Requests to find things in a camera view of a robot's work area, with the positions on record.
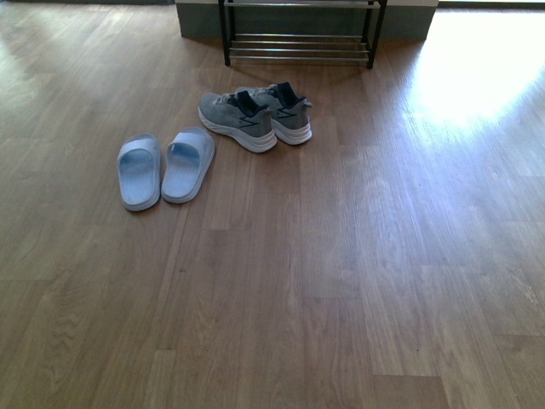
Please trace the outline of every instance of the metal shoe rack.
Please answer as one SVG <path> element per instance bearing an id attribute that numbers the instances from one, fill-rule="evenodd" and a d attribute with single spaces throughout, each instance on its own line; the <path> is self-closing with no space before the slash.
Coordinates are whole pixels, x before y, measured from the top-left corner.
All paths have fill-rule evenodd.
<path id="1" fill-rule="evenodd" d="M 233 59 L 357 61 L 373 67 L 387 0 L 218 0 L 225 65 Z M 236 8 L 365 9 L 361 36 L 236 32 Z M 372 38 L 373 14 L 378 11 Z"/>

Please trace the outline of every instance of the sunlight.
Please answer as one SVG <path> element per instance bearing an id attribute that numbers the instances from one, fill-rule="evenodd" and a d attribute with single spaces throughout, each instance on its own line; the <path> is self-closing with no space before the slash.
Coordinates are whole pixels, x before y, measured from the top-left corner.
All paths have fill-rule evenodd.
<path id="1" fill-rule="evenodd" d="M 440 123 L 508 111 L 545 66 L 544 14 L 437 13 L 416 65 L 411 103 Z"/>

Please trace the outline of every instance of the shoelace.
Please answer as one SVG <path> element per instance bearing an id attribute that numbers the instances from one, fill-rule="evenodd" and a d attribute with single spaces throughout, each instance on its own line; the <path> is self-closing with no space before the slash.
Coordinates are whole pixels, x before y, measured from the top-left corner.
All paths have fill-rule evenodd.
<path id="1" fill-rule="evenodd" d="M 256 88 L 254 89 L 254 91 L 252 92 L 252 95 L 266 95 L 267 92 L 269 92 L 269 89 L 271 87 L 273 87 L 274 84 L 272 85 L 269 85 L 268 88 Z"/>
<path id="2" fill-rule="evenodd" d="M 235 95 L 234 94 L 223 94 L 217 100 L 215 100 L 213 103 L 214 103 L 214 105 L 227 104 L 227 101 L 229 101 L 229 98 L 231 98 L 232 96 L 235 96 Z"/>

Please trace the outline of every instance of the white slide sandal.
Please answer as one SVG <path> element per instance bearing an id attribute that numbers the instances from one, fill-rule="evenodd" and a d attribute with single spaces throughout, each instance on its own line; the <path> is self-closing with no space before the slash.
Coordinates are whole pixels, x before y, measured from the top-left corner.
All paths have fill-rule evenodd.
<path id="1" fill-rule="evenodd" d="M 128 139 L 118 155 L 121 200 L 131 211 L 152 207 L 160 196 L 161 152 L 155 136 L 138 134 Z"/>
<path id="2" fill-rule="evenodd" d="M 193 199 L 214 157 L 214 140 L 206 131 L 185 128 L 167 147 L 167 169 L 161 194 L 172 203 Z"/>

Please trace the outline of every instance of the sneaker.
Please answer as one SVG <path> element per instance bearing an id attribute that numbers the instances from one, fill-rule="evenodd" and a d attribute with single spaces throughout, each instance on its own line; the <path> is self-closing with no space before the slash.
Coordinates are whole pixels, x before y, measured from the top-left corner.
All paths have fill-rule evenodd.
<path id="1" fill-rule="evenodd" d="M 280 140 L 290 145 L 299 145 L 312 138 L 307 109 L 311 107 L 304 96 L 299 97 L 290 83 L 270 85 L 268 88 L 239 88 L 246 90 L 258 104 L 272 109 L 272 128 Z"/>
<path id="2" fill-rule="evenodd" d="M 231 136 L 251 152 L 262 153 L 276 145 L 271 110 L 267 105 L 257 105 L 246 91 L 203 95 L 198 116 L 206 128 Z"/>

